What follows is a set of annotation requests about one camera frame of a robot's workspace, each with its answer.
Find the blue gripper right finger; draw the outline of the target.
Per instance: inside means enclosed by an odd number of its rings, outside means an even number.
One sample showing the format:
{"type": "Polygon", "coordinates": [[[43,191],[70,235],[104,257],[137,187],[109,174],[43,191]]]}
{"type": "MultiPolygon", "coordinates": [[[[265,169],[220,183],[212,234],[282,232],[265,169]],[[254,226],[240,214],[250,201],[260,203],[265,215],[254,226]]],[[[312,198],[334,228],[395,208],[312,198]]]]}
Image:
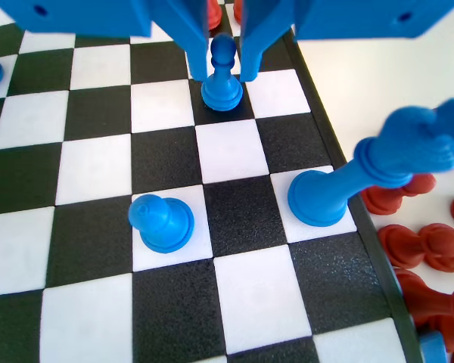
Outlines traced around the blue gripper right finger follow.
{"type": "Polygon", "coordinates": [[[289,34],[294,40],[293,0],[243,1],[241,17],[242,82],[252,82],[258,75],[263,53],[279,38],[289,34]]]}

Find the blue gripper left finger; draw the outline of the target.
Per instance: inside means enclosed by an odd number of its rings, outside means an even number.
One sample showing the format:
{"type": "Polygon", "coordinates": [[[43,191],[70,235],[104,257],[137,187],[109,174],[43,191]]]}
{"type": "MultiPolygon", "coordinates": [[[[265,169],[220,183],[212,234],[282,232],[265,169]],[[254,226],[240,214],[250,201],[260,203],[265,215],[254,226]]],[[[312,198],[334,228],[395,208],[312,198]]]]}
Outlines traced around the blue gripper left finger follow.
{"type": "Polygon", "coordinates": [[[192,78],[207,79],[207,1],[149,1],[151,19],[187,54],[192,78]]]}

